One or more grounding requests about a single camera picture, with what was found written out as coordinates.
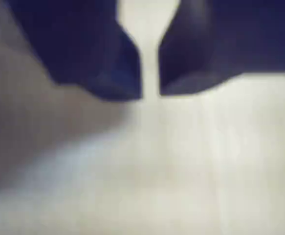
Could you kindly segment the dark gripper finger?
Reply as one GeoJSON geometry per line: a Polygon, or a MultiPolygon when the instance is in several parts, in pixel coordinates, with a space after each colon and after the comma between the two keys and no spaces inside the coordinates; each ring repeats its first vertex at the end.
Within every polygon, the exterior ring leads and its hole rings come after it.
{"type": "Polygon", "coordinates": [[[51,78],[100,99],[142,97],[138,50],[115,0],[10,0],[8,6],[51,78]]]}
{"type": "Polygon", "coordinates": [[[182,0],[158,50],[161,95],[285,72],[285,0],[182,0]]]}

